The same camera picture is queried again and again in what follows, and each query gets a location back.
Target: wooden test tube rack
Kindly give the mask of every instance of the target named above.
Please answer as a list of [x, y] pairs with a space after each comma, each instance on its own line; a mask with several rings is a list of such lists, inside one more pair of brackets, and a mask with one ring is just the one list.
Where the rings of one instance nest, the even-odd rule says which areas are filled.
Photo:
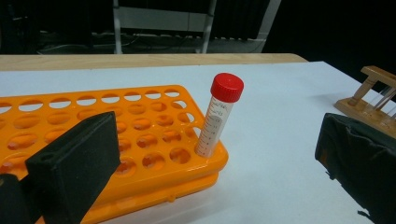
[[380, 81], [392, 88], [396, 88], [396, 76], [376, 66], [364, 66], [361, 71], [368, 77], [352, 97], [337, 101], [335, 107], [347, 116], [360, 120], [373, 128], [396, 138], [396, 122], [393, 120], [388, 122], [386, 125], [382, 123], [382, 120], [390, 119], [390, 117], [381, 110], [372, 110], [370, 111], [370, 114], [367, 114], [365, 112], [365, 108], [367, 108], [367, 106], [374, 106], [369, 105], [369, 103], [362, 99], [377, 81]]

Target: white tabletop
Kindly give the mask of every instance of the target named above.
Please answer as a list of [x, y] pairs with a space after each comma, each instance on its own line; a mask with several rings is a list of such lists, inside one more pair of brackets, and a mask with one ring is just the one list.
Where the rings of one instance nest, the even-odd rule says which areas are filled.
[[314, 157], [324, 114], [360, 86], [326, 63], [0, 72], [0, 96], [179, 84], [205, 112], [220, 72], [245, 90], [220, 138], [230, 159], [217, 184], [106, 223], [371, 223]]

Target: test tube rack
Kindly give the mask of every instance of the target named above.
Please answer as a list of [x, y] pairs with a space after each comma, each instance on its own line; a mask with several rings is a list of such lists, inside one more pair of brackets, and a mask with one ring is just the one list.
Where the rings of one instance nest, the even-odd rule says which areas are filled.
[[116, 114], [121, 164], [82, 223], [173, 202], [217, 182], [228, 152], [219, 142], [212, 157], [195, 154], [205, 118], [178, 85], [1, 97], [0, 174], [22, 179], [26, 159], [107, 111]]
[[366, 108], [370, 105], [362, 98], [369, 92], [375, 83], [382, 82], [388, 87], [396, 88], [396, 76], [376, 66], [364, 66], [361, 71], [368, 77], [364, 80], [352, 97], [336, 102], [335, 107], [347, 116], [360, 120], [387, 135], [396, 138], [396, 122], [390, 115], [383, 112], [380, 108], [366, 113]]

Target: red cap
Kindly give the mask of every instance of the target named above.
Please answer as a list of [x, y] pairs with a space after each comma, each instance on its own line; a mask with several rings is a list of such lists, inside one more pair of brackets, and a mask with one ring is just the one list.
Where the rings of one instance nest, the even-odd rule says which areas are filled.
[[241, 78], [230, 73], [220, 73], [213, 79], [210, 92], [222, 102], [235, 103], [241, 97], [243, 89], [244, 82]]

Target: centrifuge tube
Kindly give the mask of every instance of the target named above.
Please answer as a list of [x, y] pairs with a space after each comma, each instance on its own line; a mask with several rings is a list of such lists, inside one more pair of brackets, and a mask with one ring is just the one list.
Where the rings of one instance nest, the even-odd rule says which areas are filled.
[[215, 76], [210, 89], [212, 98], [206, 111], [204, 127], [195, 148], [196, 154], [206, 158], [213, 155], [233, 103], [239, 100], [243, 89], [244, 82], [233, 74], [220, 73]]

